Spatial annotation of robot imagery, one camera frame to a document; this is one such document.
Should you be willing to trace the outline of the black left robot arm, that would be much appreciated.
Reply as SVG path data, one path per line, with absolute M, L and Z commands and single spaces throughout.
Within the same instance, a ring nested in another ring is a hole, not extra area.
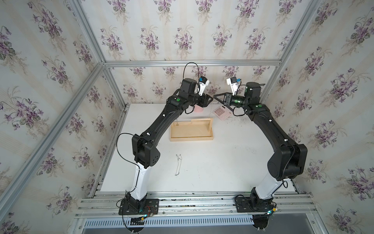
M 157 145 L 161 137 L 190 106 L 198 105 L 205 108 L 212 102 L 213 98 L 204 94 L 208 84 L 209 80 L 204 76 L 197 81 L 190 78 L 183 79 L 180 88 L 167 98 L 164 109 L 150 127 L 140 135 L 131 135 L 134 162 L 125 161 L 136 166 L 136 175 L 132 190 L 125 194 L 124 204 L 139 212 L 143 210 L 146 205 L 152 168 L 160 159 Z

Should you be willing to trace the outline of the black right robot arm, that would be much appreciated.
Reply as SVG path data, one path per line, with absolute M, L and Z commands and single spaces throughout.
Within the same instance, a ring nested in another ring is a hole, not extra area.
M 254 122 L 269 140 L 274 154 L 267 162 L 268 173 L 262 182 L 254 187 L 249 197 L 249 206 L 254 211 L 264 210 L 272 204 L 273 194 L 287 178 L 294 179 L 304 172 L 307 147 L 294 141 L 278 125 L 265 104 L 260 103 L 262 86 L 256 82 L 245 85 L 244 95 L 221 93 L 214 99 L 229 110 L 242 108 L 244 114 Z

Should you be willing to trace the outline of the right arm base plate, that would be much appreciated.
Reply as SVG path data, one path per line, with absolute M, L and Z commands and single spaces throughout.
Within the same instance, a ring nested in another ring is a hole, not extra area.
M 277 209 L 277 204 L 273 199 L 262 200 L 256 196 L 245 197 L 237 195 L 234 198 L 235 207 L 238 213 L 264 213 L 273 214 Z

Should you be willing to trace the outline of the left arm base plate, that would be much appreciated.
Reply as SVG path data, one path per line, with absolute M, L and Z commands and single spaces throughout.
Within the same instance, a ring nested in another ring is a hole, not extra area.
M 130 200 L 122 199 L 119 204 L 119 215 L 156 215 L 159 209 L 159 199 Z

